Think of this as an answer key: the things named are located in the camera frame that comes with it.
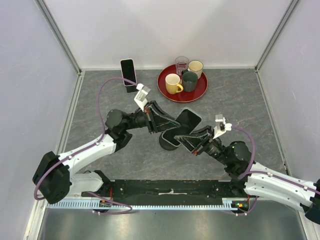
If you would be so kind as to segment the teal cased phone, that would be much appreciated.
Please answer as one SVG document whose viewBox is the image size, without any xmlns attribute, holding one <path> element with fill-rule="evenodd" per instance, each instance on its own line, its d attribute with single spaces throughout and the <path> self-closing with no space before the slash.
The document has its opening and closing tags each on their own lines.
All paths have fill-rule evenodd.
<svg viewBox="0 0 320 240">
<path fill-rule="evenodd" d="M 202 118 L 195 111 L 186 107 L 175 120 L 181 124 L 181 127 L 166 130 L 161 136 L 173 146 L 179 147 L 181 143 L 175 140 L 174 136 L 190 134 L 201 123 Z"/>
</svg>

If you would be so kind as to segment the black round base phone holder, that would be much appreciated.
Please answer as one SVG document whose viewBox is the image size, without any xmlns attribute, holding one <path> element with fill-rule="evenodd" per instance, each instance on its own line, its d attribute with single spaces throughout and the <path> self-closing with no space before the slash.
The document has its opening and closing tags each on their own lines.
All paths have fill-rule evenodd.
<svg viewBox="0 0 320 240">
<path fill-rule="evenodd" d="M 161 148 L 166 151 L 174 151 L 178 148 L 178 146 L 174 146 L 171 143 L 167 142 L 165 139 L 162 138 L 162 136 L 159 137 L 159 144 Z"/>
</svg>

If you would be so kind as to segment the black folding phone stand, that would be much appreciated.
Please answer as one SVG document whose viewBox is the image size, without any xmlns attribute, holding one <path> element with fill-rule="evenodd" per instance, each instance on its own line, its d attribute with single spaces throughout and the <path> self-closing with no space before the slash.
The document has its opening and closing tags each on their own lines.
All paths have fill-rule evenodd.
<svg viewBox="0 0 320 240">
<path fill-rule="evenodd" d="M 136 85 L 126 86 L 125 89 L 127 93 L 134 93 L 138 91 Z"/>
</svg>

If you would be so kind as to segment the cream cased phone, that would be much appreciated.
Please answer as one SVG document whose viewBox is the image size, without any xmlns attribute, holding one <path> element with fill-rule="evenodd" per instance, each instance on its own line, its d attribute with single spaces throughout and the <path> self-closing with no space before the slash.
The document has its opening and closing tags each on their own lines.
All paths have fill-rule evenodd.
<svg viewBox="0 0 320 240">
<path fill-rule="evenodd" d="M 122 59 L 120 61 L 121 73 L 124 79 L 130 82 L 123 81 L 126 87 L 133 86 L 137 83 L 136 71 L 134 66 L 134 61 L 132 58 Z"/>
</svg>

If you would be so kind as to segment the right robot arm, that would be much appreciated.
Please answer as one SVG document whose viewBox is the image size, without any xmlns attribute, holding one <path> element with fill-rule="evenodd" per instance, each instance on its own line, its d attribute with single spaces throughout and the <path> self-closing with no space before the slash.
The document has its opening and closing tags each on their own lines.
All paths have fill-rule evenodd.
<svg viewBox="0 0 320 240">
<path fill-rule="evenodd" d="M 224 146 L 219 137 L 232 130 L 245 133 L 250 139 L 251 149 L 243 141 L 233 141 L 229 146 Z M 282 174 L 256 162 L 255 142 L 245 129 L 227 123 L 216 127 L 206 126 L 174 138 L 193 155 L 206 153 L 223 164 L 225 172 L 232 179 L 229 191 L 233 196 L 246 194 L 267 198 L 300 211 L 308 220 L 319 224 L 320 183 Z"/>
</svg>

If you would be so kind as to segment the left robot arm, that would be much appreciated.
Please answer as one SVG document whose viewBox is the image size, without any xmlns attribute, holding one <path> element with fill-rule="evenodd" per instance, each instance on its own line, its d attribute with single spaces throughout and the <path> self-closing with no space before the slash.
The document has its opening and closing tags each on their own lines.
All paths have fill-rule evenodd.
<svg viewBox="0 0 320 240">
<path fill-rule="evenodd" d="M 149 133 L 162 133 L 181 126 L 156 101 L 147 102 L 133 113 L 113 109 L 108 112 L 103 125 L 98 138 L 68 152 L 55 154 L 50 151 L 42 157 L 32 178 L 35 184 L 33 196 L 37 201 L 55 204 L 68 194 L 87 191 L 99 197 L 106 196 L 110 191 L 106 176 L 94 171 L 86 177 L 78 171 L 125 148 L 133 136 L 129 130 L 147 128 Z"/>
</svg>

